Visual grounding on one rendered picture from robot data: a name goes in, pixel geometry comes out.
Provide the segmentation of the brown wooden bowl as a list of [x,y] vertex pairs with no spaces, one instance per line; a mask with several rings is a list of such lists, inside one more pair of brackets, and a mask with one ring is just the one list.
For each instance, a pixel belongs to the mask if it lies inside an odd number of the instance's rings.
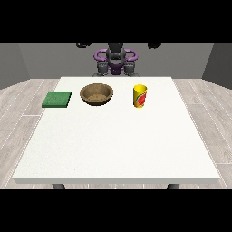
[[106,104],[113,95],[111,86],[104,83],[91,83],[80,90],[80,97],[91,106],[102,106]]

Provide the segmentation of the yellow cup with melon print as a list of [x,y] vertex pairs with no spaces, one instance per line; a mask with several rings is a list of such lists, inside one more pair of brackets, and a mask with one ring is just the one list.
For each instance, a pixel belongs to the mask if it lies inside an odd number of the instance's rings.
[[147,96],[147,87],[142,84],[137,84],[133,87],[133,105],[135,108],[144,106]]

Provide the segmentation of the green square pad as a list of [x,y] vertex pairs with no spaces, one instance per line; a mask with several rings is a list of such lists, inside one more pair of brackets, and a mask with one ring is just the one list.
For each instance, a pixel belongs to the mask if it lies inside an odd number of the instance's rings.
[[72,96],[71,92],[48,92],[43,100],[43,108],[66,108]]

